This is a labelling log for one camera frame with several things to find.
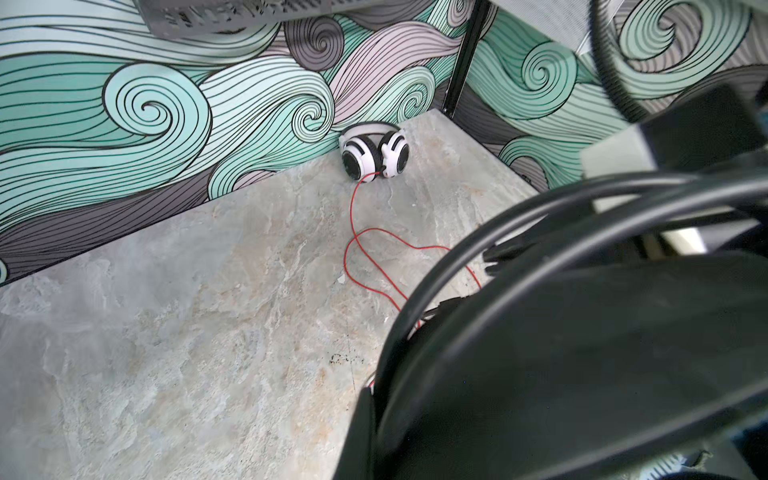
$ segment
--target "marble surface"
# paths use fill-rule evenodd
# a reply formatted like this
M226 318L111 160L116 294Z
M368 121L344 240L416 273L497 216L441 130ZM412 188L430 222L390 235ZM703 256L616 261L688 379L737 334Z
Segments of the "marble surface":
M359 229L451 246L535 193L437 111L405 128ZM330 478L396 316L343 277L353 188L334 151L0 289L0 478ZM406 292L440 255L363 243Z

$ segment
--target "headphone headband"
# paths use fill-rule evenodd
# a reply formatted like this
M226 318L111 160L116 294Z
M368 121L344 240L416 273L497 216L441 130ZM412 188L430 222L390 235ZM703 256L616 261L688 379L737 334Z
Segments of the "headphone headband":
M342 130L339 142L343 143L347 138L357 137L358 135L385 135L390 131L400 131L400 126L386 121L366 121Z

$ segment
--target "gray marble floor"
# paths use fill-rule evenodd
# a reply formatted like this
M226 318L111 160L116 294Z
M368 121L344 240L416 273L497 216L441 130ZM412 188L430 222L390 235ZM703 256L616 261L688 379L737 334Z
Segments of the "gray marble floor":
M405 127L358 228L451 246L534 194L436 111ZM330 478L396 316L343 277L353 188L334 151L0 289L0 478ZM406 292L440 255L363 243Z

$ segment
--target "pink swirl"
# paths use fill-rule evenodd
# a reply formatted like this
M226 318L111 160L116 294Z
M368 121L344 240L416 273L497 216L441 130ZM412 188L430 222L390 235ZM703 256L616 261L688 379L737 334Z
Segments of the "pink swirl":
M417 62L458 52L461 37L450 38L421 22L400 22L368 37L331 81L338 123L352 116L392 77Z

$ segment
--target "red cable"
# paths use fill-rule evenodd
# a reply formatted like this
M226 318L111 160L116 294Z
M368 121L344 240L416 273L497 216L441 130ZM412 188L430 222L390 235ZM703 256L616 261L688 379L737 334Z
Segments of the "red cable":
M387 275L386 272L384 271L384 269L368 254L366 249L364 249L362 247L362 244L360 243L360 239L359 239L360 236L363 235L366 232L370 232L370 231L376 230L376 231L379 231L379 232L387 233L388 235L390 235L392 237L395 237L397 240L400 240L400 242L404 243L405 245L407 245L408 247L411 247L414 250L429 250L429 249L433 249L433 248L439 248L439 249L442 249L442 250L451 250L451 249L449 249L448 247L444 247L443 245L430 245L430 246L427 246L427 247L416 247L416 246L411 245L410 243L406 242L402 238L398 237L394 233L390 232L389 230L384 230L383 228L377 228L377 227L366 228L365 230L363 230L360 233L357 233L355 231L355 222L353 220L352 210L353 210L353 205L355 204L355 195L357 195L357 189L360 188L360 184L362 184L366 180L366 178L370 177L371 175L377 175L377 174L378 173L367 174L365 177L361 178L360 181L357 182L357 185L355 186L355 191L352 193L352 200L349 202L349 225L352 228L352 234L354 235L354 237L347 243L346 249L344 250L344 272L349 277L349 279L352 280L356 285L359 285L362 288L364 288L366 290L369 290L371 292L375 292L375 293L378 293L379 295L385 296L390 302L392 302L392 305L394 305L395 308L398 311L400 311L400 307L398 306L397 302L390 295L384 293L381 290L376 290L376 289L373 289L373 288L371 288L369 286L363 285L362 283L360 283L357 280L355 280L355 277L353 277L352 275L349 274L349 270L346 267L346 256L349 253L349 247L352 246L352 242L357 242L357 246L360 247L360 250L365 254L365 256L368 258L368 260L371 260L371 263L373 263L373 265L379 270L379 272L381 272L384 275L384 277L389 281L389 284L392 285L392 287L394 287L395 290L397 290L397 293L402 295L402 297L404 299L406 299L406 300L408 299L408 297L397 287L397 285L395 285L395 282L391 278L389 278L389 275ZM478 284L478 288L482 288L482 285L480 284L480 280L478 280L478 277L475 275L475 272L473 272L472 269L469 268L469 266L466 266L465 268L467 269L469 274L472 275L472 278L475 279L475 282Z

